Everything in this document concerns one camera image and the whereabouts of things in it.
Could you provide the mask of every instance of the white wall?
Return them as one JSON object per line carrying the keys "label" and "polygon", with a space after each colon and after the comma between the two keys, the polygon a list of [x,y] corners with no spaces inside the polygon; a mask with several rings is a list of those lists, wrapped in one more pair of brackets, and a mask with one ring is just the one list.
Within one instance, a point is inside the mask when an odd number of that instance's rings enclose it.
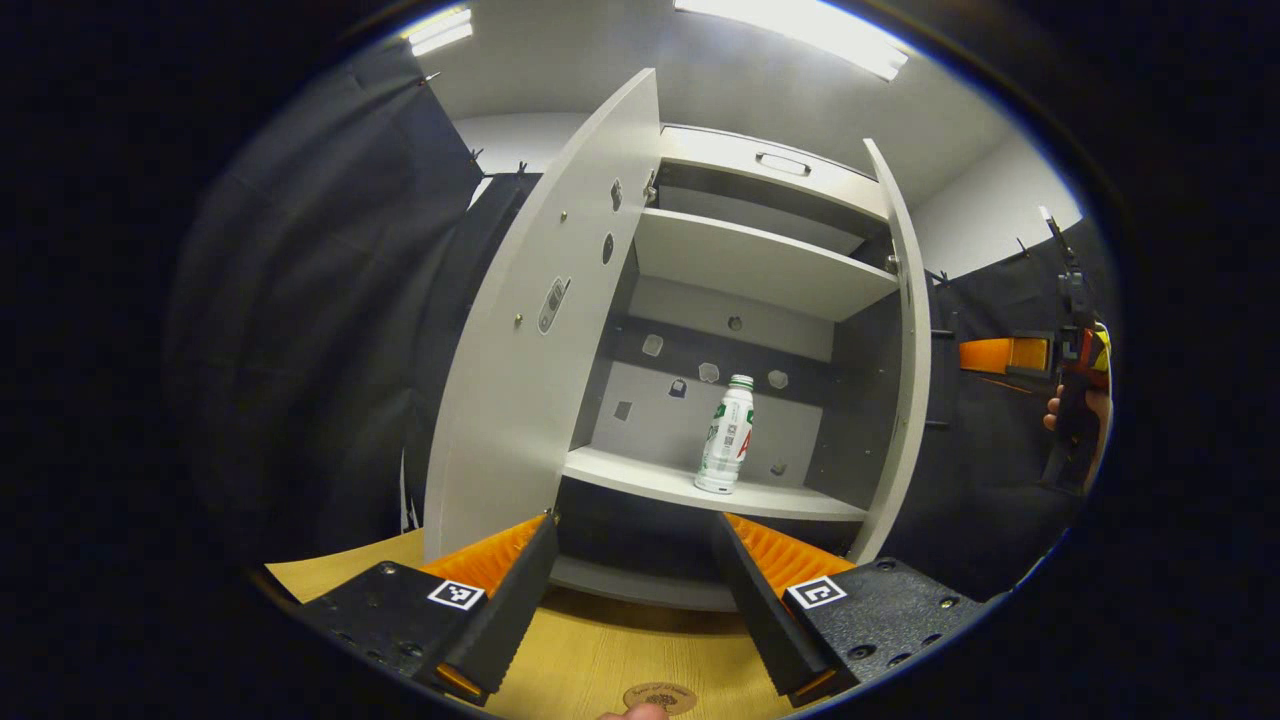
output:
{"label": "white wall", "polygon": [[590,115],[579,113],[520,113],[454,120],[467,147],[484,147],[477,160],[485,173],[513,173],[520,161],[541,173]]}
{"label": "white wall", "polygon": [[963,275],[1050,238],[1039,206],[1066,229],[1080,208],[1043,155],[1018,131],[933,197],[911,209],[924,266]]}

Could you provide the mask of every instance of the drawer handle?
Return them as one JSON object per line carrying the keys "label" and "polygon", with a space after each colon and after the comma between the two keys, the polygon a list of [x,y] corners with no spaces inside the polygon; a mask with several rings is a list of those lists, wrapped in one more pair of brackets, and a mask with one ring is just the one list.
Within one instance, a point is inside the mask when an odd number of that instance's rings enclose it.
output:
{"label": "drawer handle", "polygon": [[[765,158],[774,158],[776,160],[765,163]],[[801,163],[800,160],[792,160],[791,158],[783,158],[782,155],[774,155],[773,152],[764,152],[763,150],[755,154],[755,161],[764,165],[765,168],[773,168],[774,170],[782,170],[783,173],[791,173],[794,176],[800,176],[803,178],[809,177],[813,168]],[[797,170],[794,167],[804,168],[804,170]]]}

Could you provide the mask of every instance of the drawer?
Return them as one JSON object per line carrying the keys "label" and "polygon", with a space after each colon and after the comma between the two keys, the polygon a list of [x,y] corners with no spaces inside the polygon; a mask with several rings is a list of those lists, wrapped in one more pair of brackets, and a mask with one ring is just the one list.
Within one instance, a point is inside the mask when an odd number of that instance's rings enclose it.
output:
{"label": "drawer", "polygon": [[663,160],[764,181],[887,222],[879,183],[844,165],[794,147],[753,137],[684,126],[664,126]]}

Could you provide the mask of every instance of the wooden table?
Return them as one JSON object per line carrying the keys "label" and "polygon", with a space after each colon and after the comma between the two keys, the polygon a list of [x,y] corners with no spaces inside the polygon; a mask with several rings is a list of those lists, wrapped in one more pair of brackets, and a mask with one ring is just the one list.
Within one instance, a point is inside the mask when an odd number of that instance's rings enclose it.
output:
{"label": "wooden table", "polygon": [[[422,565],[422,530],[266,568],[307,602],[383,560]],[[625,712],[622,693],[650,682],[698,694],[681,720],[772,720],[792,711],[776,694],[739,615],[632,605],[564,588],[543,597],[502,691],[485,710],[502,717],[594,720]]]}

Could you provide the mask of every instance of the fluorescent light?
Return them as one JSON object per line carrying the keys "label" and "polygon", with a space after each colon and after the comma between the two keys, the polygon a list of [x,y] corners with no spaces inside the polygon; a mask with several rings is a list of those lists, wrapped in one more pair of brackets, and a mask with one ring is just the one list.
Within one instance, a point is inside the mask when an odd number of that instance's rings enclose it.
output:
{"label": "fluorescent light", "polygon": [[906,54],[893,36],[818,0],[673,0],[677,10],[719,15],[808,42],[893,79]]}
{"label": "fluorescent light", "polygon": [[453,29],[458,26],[465,26],[471,22],[471,10],[451,12],[445,15],[435,15],[430,18],[429,22],[419,23],[413,26],[413,32],[407,37],[411,45],[417,45],[424,40],[442,35],[445,31]]}
{"label": "fluorescent light", "polygon": [[424,55],[436,47],[443,47],[451,42],[462,40],[463,37],[471,37],[471,23],[428,37],[425,41],[413,46],[413,56],[416,58],[419,55]]}

